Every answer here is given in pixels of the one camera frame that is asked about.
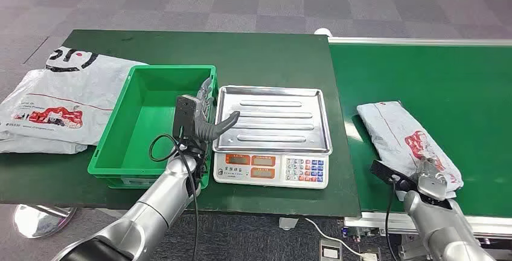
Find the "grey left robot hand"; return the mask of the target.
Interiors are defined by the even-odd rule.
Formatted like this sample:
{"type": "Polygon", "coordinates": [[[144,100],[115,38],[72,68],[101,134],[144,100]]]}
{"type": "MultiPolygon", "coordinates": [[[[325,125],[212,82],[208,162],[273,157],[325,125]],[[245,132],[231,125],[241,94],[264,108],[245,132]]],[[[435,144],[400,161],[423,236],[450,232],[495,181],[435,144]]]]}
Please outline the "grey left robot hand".
{"type": "Polygon", "coordinates": [[[193,140],[210,143],[232,128],[240,117],[240,111],[232,112],[226,120],[214,123],[214,81],[207,77],[195,97],[185,95],[191,114],[190,132],[193,140]]]}

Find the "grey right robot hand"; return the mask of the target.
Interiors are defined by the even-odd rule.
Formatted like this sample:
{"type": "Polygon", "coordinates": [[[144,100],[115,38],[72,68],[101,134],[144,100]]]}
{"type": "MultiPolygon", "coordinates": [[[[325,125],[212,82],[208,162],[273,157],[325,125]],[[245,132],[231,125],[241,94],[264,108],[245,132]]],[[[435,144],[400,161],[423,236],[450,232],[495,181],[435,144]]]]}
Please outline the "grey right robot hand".
{"type": "Polygon", "coordinates": [[[455,192],[447,191],[447,180],[436,168],[435,159],[420,157],[420,163],[412,176],[422,200],[432,205],[441,205],[448,199],[455,199],[455,192]]]}

